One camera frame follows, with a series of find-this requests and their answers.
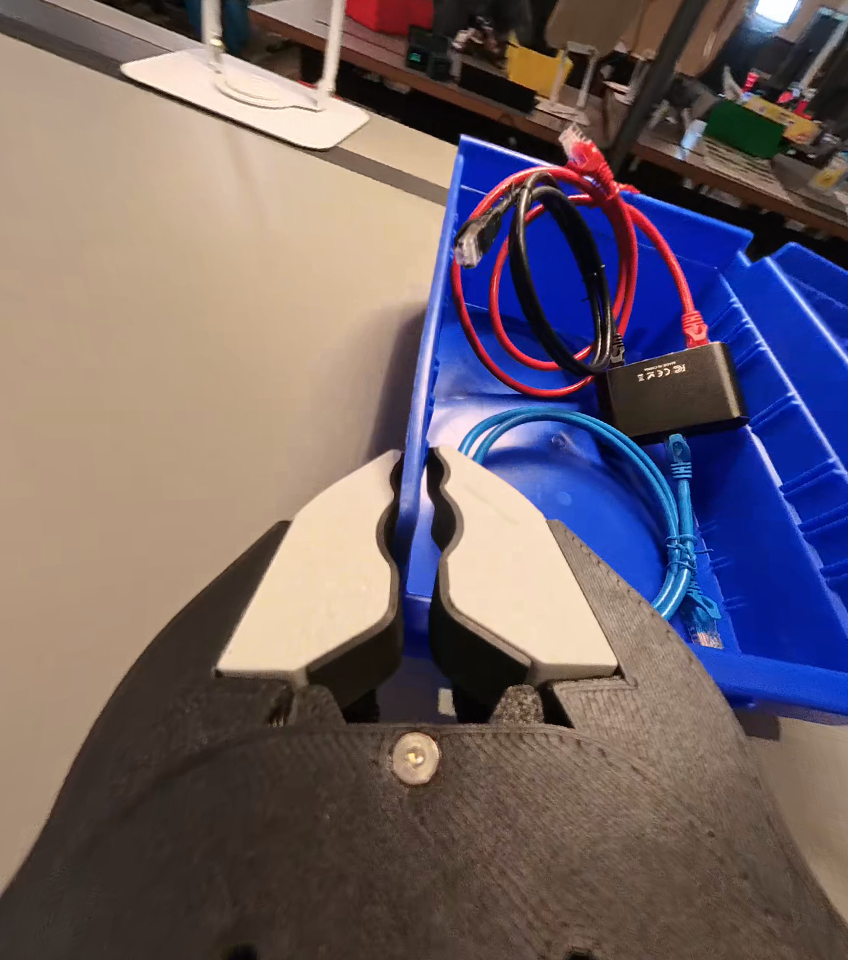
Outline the wooden work table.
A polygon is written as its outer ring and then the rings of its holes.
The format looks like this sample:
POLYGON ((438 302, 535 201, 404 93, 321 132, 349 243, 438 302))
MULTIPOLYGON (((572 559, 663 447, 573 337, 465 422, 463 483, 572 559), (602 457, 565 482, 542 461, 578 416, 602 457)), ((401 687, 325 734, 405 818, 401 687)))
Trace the wooden work table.
MULTIPOLYGON (((302 49, 301 72, 306 83, 315 83, 321 73, 324 54, 330 42, 330 2, 282 1, 251 5, 252 22, 302 49)), ((367 75, 378 77, 379 85, 389 83, 414 92, 429 103, 442 103, 437 138, 459 137, 451 133, 455 121, 462 134, 493 141, 500 145, 515 143, 519 151, 530 154, 556 148, 567 121, 541 110, 523 112, 508 104, 485 97, 479 91, 461 87, 455 78, 437 80, 406 64, 408 44, 405 38, 377 33, 346 17, 339 53, 337 87, 347 99, 363 102, 372 98, 359 86, 370 84, 367 75)), ((811 169, 792 157, 778 157, 771 167, 779 189, 749 185, 741 179, 711 167, 707 162, 705 141, 688 132, 674 140, 670 133, 658 136, 654 130, 643 132, 624 162, 631 175, 639 164, 650 164, 679 178, 685 186, 706 187, 734 197, 745 208, 766 210, 787 222, 801 225, 803 234, 812 232, 848 243, 848 211, 828 198, 807 197, 799 187, 811 169)))

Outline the red plastic bin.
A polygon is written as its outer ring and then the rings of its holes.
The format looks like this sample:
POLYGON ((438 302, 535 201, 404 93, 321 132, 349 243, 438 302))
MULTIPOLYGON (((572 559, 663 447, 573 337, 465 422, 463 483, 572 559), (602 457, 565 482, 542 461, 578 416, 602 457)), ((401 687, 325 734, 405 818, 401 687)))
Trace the red plastic bin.
POLYGON ((347 18, 371 32, 406 38, 411 28, 431 30, 434 1, 351 1, 345 3, 347 18))

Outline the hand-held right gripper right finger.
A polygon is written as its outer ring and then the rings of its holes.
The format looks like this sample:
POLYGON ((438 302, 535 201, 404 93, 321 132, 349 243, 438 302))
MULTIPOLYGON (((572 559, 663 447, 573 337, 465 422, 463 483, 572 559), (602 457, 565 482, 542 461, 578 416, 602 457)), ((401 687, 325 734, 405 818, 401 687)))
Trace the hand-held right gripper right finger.
POLYGON ((453 446, 428 458, 433 659, 455 687, 604 679, 619 661, 545 515, 453 446))

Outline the instruction sheet on stand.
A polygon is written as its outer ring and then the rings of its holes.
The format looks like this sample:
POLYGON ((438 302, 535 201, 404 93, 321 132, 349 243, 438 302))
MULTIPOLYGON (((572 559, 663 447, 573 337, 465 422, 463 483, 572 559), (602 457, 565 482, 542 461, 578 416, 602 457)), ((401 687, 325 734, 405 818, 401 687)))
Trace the instruction sheet on stand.
POLYGON ((124 63, 122 75, 142 87, 310 151, 340 146, 370 115, 339 99, 336 84, 346 2, 333 1, 330 34, 316 87, 308 87, 226 53, 223 3, 203 1, 201 47, 124 63))

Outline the blue plastic bin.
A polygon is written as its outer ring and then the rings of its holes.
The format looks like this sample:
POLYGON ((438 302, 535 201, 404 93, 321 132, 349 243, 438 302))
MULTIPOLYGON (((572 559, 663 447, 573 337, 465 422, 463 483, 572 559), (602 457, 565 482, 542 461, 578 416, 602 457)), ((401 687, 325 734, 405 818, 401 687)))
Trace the blue plastic bin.
MULTIPOLYGON (((429 607, 439 551, 431 537, 433 510, 425 490, 430 444, 456 448, 488 415, 533 405, 505 389, 479 363, 458 321, 450 286, 453 236, 490 190, 536 162, 519 153, 462 137, 446 200, 437 263, 423 329, 406 436, 409 479, 404 480, 398 540, 408 554, 405 597, 407 640, 427 645, 429 607)), ((643 196, 629 198, 665 237, 685 273, 694 304, 721 337, 723 322, 747 318, 724 271, 744 254, 748 234, 643 196)), ((636 297, 624 337, 630 362, 670 354, 683 346, 681 302, 669 270, 652 246, 641 242, 636 297)), ((783 598, 779 573, 810 570, 797 546, 785 547, 782 567, 766 545, 747 545, 759 522, 781 523, 774 502, 776 476, 748 425, 690 439, 692 499, 698 530, 699 582, 720 608, 721 649, 702 659, 718 686, 742 702, 814 709, 819 683, 848 680, 800 663, 788 641, 798 613, 783 598)), ((605 456, 593 438, 564 424, 524 424, 494 444, 485 465, 520 491, 547 518, 561 521, 635 590, 653 598, 663 580, 660 508, 629 463, 605 456)))
MULTIPOLYGON (((785 547, 810 570, 779 573, 783 598, 797 609, 790 630, 799 663, 848 675, 848 346, 826 319, 835 306, 817 289, 792 281, 774 258, 750 261, 738 253, 723 273, 746 319, 727 319, 720 337, 733 350, 751 435, 772 467, 781 523, 761 520, 746 544, 766 546, 782 568, 785 547), (772 532, 786 530, 784 546, 772 532)), ((848 717, 848 679, 821 681, 814 709, 848 717)))

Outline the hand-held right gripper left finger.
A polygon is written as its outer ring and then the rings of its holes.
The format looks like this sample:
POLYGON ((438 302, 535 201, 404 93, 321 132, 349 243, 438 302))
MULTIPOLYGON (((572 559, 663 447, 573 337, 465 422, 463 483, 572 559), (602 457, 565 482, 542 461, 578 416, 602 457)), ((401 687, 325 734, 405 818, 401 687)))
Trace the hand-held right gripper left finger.
POLYGON ((292 687, 377 687, 401 661, 389 450, 298 510, 215 666, 292 687))

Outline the yellow and black boxes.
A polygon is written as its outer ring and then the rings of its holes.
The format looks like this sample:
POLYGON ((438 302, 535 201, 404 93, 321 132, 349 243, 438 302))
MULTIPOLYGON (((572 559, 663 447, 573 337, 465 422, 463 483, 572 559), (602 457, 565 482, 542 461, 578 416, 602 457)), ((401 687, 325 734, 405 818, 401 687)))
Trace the yellow and black boxes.
POLYGON ((545 100, 561 93, 573 66, 573 60, 566 51, 542 54, 516 42, 508 44, 504 61, 504 71, 509 81, 532 90, 545 100))

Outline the black box with green display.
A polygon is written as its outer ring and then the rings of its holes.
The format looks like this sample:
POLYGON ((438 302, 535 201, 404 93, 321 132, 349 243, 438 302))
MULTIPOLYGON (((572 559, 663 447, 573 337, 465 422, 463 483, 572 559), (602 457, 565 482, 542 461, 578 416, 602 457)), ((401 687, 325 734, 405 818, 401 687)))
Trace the black box with green display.
POLYGON ((452 79, 453 48, 449 38, 420 26, 409 26, 405 54, 406 69, 437 82, 452 79))

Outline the black metal pole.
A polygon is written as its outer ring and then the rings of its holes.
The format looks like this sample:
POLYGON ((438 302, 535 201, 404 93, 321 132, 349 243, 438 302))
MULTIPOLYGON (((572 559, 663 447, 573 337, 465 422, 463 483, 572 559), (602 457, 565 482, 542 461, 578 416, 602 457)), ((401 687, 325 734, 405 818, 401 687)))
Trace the black metal pole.
POLYGON ((675 76, 678 63, 704 16, 708 1, 643 2, 633 31, 634 54, 649 54, 629 103, 607 92, 601 102, 603 151, 621 178, 628 156, 675 76))

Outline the black ethernet adapter hub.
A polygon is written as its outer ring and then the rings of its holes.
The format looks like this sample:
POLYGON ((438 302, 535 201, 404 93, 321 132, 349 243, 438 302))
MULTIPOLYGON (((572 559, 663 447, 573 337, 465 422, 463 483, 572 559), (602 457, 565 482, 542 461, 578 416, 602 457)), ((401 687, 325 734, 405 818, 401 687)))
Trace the black ethernet adapter hub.
POLYGON ((594 385, 601 417, 639 445, 736 430, 750 421, 724 342, 610 367, 594 385))

